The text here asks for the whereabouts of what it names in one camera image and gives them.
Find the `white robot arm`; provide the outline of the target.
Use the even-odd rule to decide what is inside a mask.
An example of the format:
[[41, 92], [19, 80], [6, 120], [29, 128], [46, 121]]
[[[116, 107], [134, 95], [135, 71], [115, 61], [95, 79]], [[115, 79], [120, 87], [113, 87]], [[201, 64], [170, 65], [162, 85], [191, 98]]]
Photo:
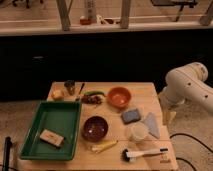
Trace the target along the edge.
[[166, 74], [166, 86], [158, 94], [164, 125], [171, 123], [176, 116], [174, 108], [185, 100], [193, 101], [213, 114], [213, 88], [205, 84], [207, 78], [208, 70], [200, 62], [174, 68]]

